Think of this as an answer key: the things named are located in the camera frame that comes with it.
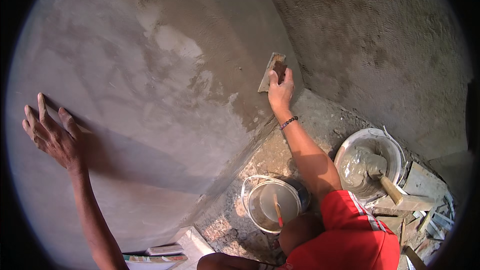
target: bucket of mortar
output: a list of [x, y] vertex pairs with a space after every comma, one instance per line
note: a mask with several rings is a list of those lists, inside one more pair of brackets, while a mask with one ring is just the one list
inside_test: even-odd
[[368, 148], [372, 153], [381, 155], [387, 160], [385, 176], [388, 177], [394, 185], [397, 185], [399, 180], [402, 159], [400, 157], [398, 143], [393, 140], [386, 131], [381, 129], [361, 129], [343, 142], [334, 160], [335, 167], [340, 175], [342, 188], [355, 194], [360, 203], [367, 204], [387, 196], [387, 193], [379, 181], [375, 181], [369, 176], [366, 176], [364, 181], [356, 186], [352, 186], [346, 181], [348, 170], [343, 169], [342, 166], [345, 165], [343, 162], [345, 159], [348, 159], [349, 155], [356, 150], [358, 146]]
[[[252, 178], [263, 178], [248, 194], [245, 204], [245, 184]], [[241, 188], [241, 201], [253, 223], [264, 232], [279, 234], [279, 225], [273, 195], [277, 195], [278, 205], [284, 225], [307, 210], [310, 193], [298, 180], [287, 177], [277, 179], [266, 175], [247, 177]]]

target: notched trowel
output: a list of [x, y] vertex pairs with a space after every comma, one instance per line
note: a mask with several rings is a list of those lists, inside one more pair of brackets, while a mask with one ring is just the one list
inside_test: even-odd
[[263, 78], [260, 82], [260, 87], [258, 87], [258, 93], [261, 92], [268, 92], [268, 88], [270, 87], [270, 78], [268, 77], [268, 72], [273, 70], [278, 75], [278, 83], [282, 83], [283, 79], [285, 78], [285, 70], [287, 69], [287, 65], [283, 64], [285, 62], [286, 56], [284, 54], [273, 52], [272, 56], [270, 57], [270, 61], [268, 61], [267, 69], [263, 75]]

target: trowel handle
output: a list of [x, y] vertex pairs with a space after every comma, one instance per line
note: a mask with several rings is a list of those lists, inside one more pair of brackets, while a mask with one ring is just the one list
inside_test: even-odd
[[386, 177], [383, 175], [380, 178], [380, 183], [381, 186], [387, 191], [388, 196], [393, 200], [393, 203], [395, 205], [399, 205], [400, 202], [403, 201], [403, 195], [400, 193], [400, 191], [394, 186], [394, 184]]

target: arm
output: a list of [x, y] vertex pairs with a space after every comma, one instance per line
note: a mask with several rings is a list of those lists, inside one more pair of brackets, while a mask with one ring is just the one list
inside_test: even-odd
[[[283, 124], [293, 117], [290, 111], [294, 89], [292, 70], [286, 69], [285, 80], [280, 85], [275, 71], [270, 71], [269, 77], [268, 101], [279, 124]], [[319, 204], [329, 192], [341, 190], [340, 176], [333, 161], [315, 144], [300, 123], [292, 121], [283, 131], [298, 171]]]
[[128, 269], [122, 252], [100, 211], [82, 155], [83, 136], [73, 117], [62, 107], [61, 128], [47, 113], [45, 98], [38, 94], [40, 122], [30, 106], [25, 106], [22, 126], [35, 145], [67, 169], [73, 186], [75, 205], [93, 259], [100, 269]]

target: red shorts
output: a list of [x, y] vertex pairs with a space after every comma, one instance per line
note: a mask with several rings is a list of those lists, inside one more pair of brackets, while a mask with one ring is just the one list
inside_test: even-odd
[[397, 269], [397, 236], [351, 192], [328, 193], [321, 215], [325, 232], [295, 248], [279, 269]]

